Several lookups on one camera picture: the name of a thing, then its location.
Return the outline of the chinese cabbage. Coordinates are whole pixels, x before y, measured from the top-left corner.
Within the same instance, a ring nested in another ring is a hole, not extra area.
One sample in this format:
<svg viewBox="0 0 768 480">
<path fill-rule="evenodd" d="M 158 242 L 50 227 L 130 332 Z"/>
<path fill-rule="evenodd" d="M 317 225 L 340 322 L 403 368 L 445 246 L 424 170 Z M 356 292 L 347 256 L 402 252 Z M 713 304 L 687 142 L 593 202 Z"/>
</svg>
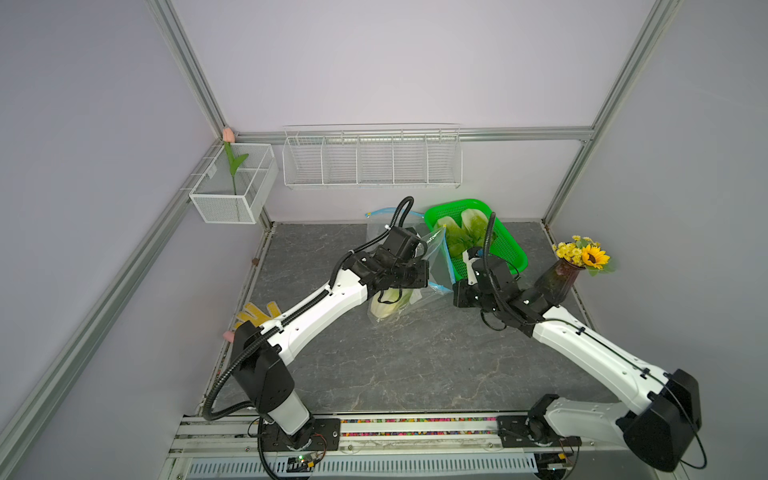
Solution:
<svg viewBox="0 0 768 480">
<path fill-rule="evenodd" d="M 445 241 L 452 259 L 461 258 L 465 251 L 474 246 L 470 235 L 452 217 L 438 219 L 435 226 L 445 230 Z"/>
<path fill-rule="evenodd" d="M 397 315 L 410 304 L 412 295 L 412 289 L 387 289 L 382 291 L 372 299 L 369 313 L 376 321 Z"/>
<path fill-rule="evenodd" d="M 465 209 L 461 212 L 462 228 L 474 246 L 484 245 L 488 228 L 488 217 L 478 209 Z"/>
</svg>

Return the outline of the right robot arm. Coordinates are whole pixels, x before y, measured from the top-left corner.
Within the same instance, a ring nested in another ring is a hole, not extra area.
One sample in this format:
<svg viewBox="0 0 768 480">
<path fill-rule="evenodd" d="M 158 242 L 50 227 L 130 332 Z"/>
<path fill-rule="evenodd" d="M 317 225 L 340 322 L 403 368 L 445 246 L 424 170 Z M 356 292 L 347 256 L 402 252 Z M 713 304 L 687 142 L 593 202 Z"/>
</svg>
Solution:
<svg viewBox="0 0 768 480">
<path fill-rule="evenodd" d="M 556 266 L 522 290 L 507 262 L 491 252 L 496 217 L 482 243 L 463 254 L 467 276 L 454 286 L 454 304 L 476 307 L 503 327 L 559 352 L 608 388 L 614 403 L 590 403 L 546 394 L 528 411 L 527 438 L 549 446 L 571 437 L 624 447 L 648 466 L 673 472 L 702 426 L 697 380 L 672 373 L 616 346 L 576 319 L 560 302 L 569 282 Z"/>
</svg>

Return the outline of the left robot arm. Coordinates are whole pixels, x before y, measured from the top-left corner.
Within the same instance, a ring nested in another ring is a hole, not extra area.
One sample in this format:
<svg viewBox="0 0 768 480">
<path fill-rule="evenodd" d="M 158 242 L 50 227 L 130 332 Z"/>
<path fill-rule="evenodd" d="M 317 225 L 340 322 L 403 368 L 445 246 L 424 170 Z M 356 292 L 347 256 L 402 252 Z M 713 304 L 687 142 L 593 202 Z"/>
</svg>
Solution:
<svg viewBox="0 0 768 480">
<path fill-rule="evenodd" d="M 347 251 L 329 280 L 281 316 L 234 333 L 233 358 L 206 395 L 202 416 L 215 421 L 253 407 L 290 437 L 312 429 L 313 417 L 295 390 L 288 366 L 319 333 L 346 312 L 392 290 L 428 285 L 427 242 L 404 227 L 414 198 L 403 198 L 385 231 Z"/>
</svg>

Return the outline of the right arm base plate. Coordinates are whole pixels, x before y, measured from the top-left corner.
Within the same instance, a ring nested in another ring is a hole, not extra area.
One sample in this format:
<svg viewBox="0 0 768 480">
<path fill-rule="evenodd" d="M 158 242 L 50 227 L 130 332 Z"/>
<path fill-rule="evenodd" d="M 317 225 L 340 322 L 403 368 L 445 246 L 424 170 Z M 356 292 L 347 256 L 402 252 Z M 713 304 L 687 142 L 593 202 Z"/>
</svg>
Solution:
<svg viewBox="0 0 768 480">
<path fill-rule="evenodd" d="M 565 447 L 575 450 L 582 445 L 580 437 L 559 436 L 539 420 L 525 414 L 499 415 L 497 432 L 504 448 L 512 447 Z"/>
</svg>

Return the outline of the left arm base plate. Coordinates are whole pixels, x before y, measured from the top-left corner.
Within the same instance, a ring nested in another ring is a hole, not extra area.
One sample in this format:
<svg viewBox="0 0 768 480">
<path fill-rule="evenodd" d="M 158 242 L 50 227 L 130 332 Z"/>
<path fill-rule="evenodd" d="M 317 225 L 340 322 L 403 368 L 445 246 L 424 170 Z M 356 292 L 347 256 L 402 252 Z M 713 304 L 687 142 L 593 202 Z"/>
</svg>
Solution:
<svg viewBox="0 0 768 480">
<path fill-rule="evenodd" d="M 286 434 L 277 423 L 257 419 L 248 428 L 248 436 L 258 439 L 265 452 L 337 451 L 341 440 L 339 418 L 316 418 L 294 434 Z"/>
</svg>

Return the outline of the clear zip-top bag blue seal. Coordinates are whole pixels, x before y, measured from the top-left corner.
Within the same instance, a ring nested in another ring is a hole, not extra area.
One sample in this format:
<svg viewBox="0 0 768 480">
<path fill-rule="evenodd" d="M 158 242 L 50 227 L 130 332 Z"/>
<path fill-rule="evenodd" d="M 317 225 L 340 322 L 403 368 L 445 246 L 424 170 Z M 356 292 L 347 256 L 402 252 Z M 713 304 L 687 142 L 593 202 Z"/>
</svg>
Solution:
<svg viewBox="0 0 768 480">
<path fill-rule="evenodd" d="M 365 219 L 367 222 L 367 226 L 366 226 L 367 241 L 371 241 L 377 238 L 378 236 L 380 236 L 381 234 L 387 232 L 392 225 L 397 225 L 399 220 L 397 220 L 396 222 L 392 221 L 394 212 L 395 212 L 395 208 L 389 207 L 389 208 L 383 208 L 373 212 L 369 212 L 365 216 Z M 423 238 L 424 241 L 427 240 L 427 237 L 429 236 L 429 232 L 430 232 L 429 228 L 425 224 L 424 215 L 422 213 L 414 212 L 414 211 L 410 211 L 405 216 L 405 220 L 403 221 L 402 228 L 412 229 L 421 238 Z M 384 240 L 386 238 L 381 239 L 377 243 L 367 247 L 365 251 L 373 253 L 377 247 L 383 245 Z"/>
</svg>

